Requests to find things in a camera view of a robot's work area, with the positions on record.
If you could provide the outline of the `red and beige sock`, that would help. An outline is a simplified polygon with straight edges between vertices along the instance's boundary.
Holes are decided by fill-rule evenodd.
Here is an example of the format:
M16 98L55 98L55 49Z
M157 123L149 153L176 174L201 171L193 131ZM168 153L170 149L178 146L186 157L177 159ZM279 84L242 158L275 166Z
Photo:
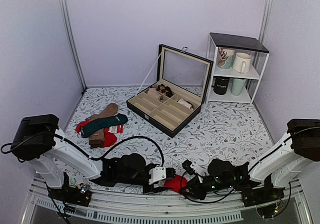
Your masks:
M179 193L181 187L185 187L188 181L185 177L181 175L176 175L174 179L166 180L164 187L169 188L170 190Z

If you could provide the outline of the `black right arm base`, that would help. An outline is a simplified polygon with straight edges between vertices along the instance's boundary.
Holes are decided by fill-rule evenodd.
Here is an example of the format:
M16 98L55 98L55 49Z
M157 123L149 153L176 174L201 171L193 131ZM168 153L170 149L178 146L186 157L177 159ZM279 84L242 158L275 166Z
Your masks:
M257 189L244 189L241 191L242 201L245 207L274 201L273 205L257 208L256 211L258 215L263 219L273 219L282 214L289 205L292 195L292 186L291 183L289 183L289 197L286 204L284 204L284 201L282 200L285 196L284 188L274 188L271 180L271 175L269 175L264 180L263 187Z

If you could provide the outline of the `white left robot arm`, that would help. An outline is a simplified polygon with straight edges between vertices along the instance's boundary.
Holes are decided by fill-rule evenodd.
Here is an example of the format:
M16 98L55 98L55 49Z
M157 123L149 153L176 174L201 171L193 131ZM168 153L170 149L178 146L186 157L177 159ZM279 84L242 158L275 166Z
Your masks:
M100 185L113 187L117 183L142 185L145 193L167 177L163 165L146 164L137 153L106 159L94 158L66 139L53 115L25 117L21 120L10 147L10 153L30 162L47 185L64 201L74 197L74 189L63 182L65 176L53 159L79 171L84 178Z

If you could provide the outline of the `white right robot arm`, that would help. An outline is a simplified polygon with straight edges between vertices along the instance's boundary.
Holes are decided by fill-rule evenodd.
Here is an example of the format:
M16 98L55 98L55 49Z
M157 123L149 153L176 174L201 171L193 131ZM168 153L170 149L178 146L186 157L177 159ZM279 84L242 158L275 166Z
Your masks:
M287 131L266 153L256 160L235 166L229 161L214 159L206 176L199 174L191 162L182 166L195 177L181 184L179 193L197 202L207 193L226 188L241 192L245 206L279 200L284 188L312 162L318 162L320 121L318 119L292 119Z

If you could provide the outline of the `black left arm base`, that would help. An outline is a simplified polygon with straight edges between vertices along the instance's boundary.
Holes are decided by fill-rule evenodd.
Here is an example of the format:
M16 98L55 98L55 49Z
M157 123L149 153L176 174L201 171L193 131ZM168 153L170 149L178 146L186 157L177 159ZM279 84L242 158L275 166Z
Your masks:
M63 203L71 203L80 206L89 206L92 192L89 190L89 185L79 184L76 187L69 185L69 176L66 172L63 173L64 180L61 188L48 188L48 196L53 199L60 200Z

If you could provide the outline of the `red sock in pile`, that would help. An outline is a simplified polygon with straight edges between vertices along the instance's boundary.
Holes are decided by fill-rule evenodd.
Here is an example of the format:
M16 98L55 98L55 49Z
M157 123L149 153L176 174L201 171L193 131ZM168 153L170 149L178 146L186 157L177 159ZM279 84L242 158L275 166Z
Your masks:
M117 137L109 132L108 128L100 129L89 137L89 145L91 149L104 148L114 145Z

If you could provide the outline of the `red white striped sock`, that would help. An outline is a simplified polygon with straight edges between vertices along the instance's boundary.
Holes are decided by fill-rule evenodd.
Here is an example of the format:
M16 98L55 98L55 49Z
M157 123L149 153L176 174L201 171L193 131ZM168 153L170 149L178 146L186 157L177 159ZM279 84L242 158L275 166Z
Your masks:
M124 131L124 125L123 124L117 125L117 126L111 126L109 128L109 132L113 133L113 134L123 133L123 131Z

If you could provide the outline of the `dark green sock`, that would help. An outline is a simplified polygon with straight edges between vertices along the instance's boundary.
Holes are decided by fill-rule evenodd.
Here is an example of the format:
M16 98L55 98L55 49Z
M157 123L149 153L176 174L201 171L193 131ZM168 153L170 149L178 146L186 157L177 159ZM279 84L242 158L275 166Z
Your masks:
M89 122L80 129L81 136L83 138L88 138L100 129L126 124L127 122L128 118L124 114L117 114L107 118L98 118Z

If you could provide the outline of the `cream rolled sock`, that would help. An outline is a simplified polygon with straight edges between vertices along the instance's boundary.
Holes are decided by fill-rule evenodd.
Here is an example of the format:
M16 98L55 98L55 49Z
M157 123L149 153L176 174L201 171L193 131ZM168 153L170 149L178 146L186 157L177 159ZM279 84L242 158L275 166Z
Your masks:
M181 105L185 106L186 108L190 109L190 110L194 109L192 103L184 100L183 98L179 99L177 102L180 103Z

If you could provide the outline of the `beige rolled sock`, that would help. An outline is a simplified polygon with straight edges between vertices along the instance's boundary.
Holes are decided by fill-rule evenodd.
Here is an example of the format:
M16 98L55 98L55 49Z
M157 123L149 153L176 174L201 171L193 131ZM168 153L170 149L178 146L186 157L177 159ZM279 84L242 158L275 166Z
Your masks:
M154 87L150 87L147 91L147 94L160 102L163 101L163 95L159 91L157 91L156 88Z

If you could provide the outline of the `dark brown rolled sock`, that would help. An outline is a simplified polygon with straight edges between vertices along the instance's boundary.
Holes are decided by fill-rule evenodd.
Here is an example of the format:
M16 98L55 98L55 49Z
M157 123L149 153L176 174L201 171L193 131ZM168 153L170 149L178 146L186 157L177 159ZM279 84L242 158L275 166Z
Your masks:
M172 97L173 96L173 92L170 89L169 86L165 86L164 84L160 84L157 86L156 90L164 95L166 95L167 97Z

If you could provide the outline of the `black mug with text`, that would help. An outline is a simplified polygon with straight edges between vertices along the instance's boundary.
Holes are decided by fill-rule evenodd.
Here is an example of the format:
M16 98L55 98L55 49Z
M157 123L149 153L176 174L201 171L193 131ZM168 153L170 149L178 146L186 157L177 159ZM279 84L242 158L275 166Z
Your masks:
M217 76L215 78L213 91L218 95L224 95L227 92L230 78Z

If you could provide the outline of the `pale green cup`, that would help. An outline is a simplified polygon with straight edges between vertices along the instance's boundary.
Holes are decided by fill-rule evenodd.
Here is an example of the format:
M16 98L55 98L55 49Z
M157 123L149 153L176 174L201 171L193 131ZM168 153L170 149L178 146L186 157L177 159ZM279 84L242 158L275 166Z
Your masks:
M246 79L241 79L241 78L233 78L232 80L232 86L231 86L231 94L234 96L239 96L246 84L247 80Z

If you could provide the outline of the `black compartment storage box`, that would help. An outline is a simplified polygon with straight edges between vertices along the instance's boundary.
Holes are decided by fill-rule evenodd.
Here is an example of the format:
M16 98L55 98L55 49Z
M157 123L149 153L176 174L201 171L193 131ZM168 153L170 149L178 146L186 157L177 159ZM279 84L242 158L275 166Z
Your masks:
M213 61L190 53L186 48L179 50L161 44L158 48L156 82L127 100L126 104L135 114L145 119L169 137L176 136L200 112L209 88ZM173 96L163 95L160 102L147 94L150 87L164 84ZM178 103L191 102L193 110Z

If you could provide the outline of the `white two-tier shelf rack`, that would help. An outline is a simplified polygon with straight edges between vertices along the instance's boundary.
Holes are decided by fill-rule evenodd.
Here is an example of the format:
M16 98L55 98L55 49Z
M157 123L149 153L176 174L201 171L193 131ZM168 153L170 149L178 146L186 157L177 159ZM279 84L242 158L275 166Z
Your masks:
M269 50L251 37L209 33L206 57L214 66L206 101L252 104Z

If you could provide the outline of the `cream ribbed mug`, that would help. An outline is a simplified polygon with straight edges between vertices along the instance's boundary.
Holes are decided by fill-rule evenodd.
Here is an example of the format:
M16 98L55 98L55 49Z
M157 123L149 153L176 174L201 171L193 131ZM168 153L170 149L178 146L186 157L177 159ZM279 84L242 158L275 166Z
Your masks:
M250 70L250 65L251 65L251 56L246 53L241 53L238 52L235 55L234 62L232 64L232 68L243 74L247 73Z

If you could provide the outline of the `coral pattern mug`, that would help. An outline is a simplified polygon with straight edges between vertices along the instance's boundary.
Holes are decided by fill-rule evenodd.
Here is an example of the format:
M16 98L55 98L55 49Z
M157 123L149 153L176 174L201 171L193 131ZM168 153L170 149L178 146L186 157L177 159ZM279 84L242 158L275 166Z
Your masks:
M234 49L218 48L217 66L221 69L229 69L233 63L235 55Z

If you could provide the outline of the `slotted aluminium front rail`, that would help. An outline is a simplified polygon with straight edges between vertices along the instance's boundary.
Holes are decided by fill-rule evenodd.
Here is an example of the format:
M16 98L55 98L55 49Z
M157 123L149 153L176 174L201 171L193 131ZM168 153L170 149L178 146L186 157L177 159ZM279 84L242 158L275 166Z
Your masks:
M298 180L285 190L289 205L278 217L265 220L257 206L246 207L239 193L219 203L190 203L177 194L143 195L93 190L87 207L76 206L76 217L104 223L228 223L253 219L256 223L312 223L305 195Z

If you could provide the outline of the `right aluminium frame post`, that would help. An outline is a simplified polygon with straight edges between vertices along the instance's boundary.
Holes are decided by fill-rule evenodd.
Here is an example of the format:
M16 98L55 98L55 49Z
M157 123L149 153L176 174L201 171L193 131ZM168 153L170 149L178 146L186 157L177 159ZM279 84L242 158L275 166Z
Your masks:
M260 25L259 35L258 35L258 41L263 44L266 32L268 28L268 21L271 14L271 8L272 8L273 0L264 0L264 10L262 14L262 22Z

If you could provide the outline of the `aluminium frame post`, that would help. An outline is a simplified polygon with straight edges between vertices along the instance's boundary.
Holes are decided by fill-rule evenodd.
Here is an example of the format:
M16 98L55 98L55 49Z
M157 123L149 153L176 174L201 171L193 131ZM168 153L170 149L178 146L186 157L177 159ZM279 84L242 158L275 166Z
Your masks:
M258 41L263 44L266 32L268 28L268 21L271 14L271 8L272 8L273 0L264 0L264 10L262 14L262 22L260 25L259 35L258 35Z
M68 39L68 43L70 46L70 50L71 50L71 55L73 58L73 62L75 65L75 69L76 69L76 73L77 76L79 78L80 81L80 85L82 88L82 94L87 90L87 85L86 85L86 81L85 81L85 77L84 77L84 73L79 61L79 55L77 52L77 48L76 48L76 42L75 42L75 38L73 35L73 30L72 30L72 25L71 25L71 19L70 19L70 14L69 14L69 10L68 10L68 4L67 4L67 0L59 0L59 4L61 7L61 13L62 13L62 18L63 18L63 22L64 22L64 26L65 26L65 30L66 30L66 36Z

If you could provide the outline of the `left aluminium frame post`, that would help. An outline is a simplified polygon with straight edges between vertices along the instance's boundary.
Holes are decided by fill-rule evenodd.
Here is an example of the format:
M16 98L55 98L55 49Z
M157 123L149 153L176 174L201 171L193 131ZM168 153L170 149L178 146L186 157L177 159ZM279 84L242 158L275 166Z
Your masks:
M70 46L70 50L71 50L71 55L73 58L73 62L75 65L75 69L76 69L76 73L77 76L79 78L80 81L80 85L82 88L82 94L87 90L87 85L86 85L86 81L85 81L85 77L84 77L84 73L79 61L79 55L77 52L77 48L76 48L76 42L75 42L75 38L73 35L73 30L72 30L72 25L71 25L71 19L70 19L70 14L69 14L69 10L68 10L68 4L67 4L67 0L59 0L59 4L61 7L61 13L62 13L62 18L63 18L63 22L64 22L64 26L65 26L65 30L66 30L66 36L68 39L68 43Z

